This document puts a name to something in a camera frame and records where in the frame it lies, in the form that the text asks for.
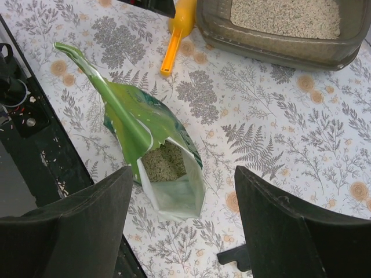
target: open bag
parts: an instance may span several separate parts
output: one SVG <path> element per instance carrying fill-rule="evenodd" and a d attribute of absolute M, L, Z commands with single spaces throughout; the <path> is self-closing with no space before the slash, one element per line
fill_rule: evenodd
<path fill-rule="evenodd" d="M 58 42 L 54 47 L 75 62 L 100 93 L 104 125 L 116 136 L 134 181 L 159 215 L 173 221 L 199 217 L 206 192 L 202 161 L 170 109 L 135 86 L 109 82 L 80 50 Z"/>

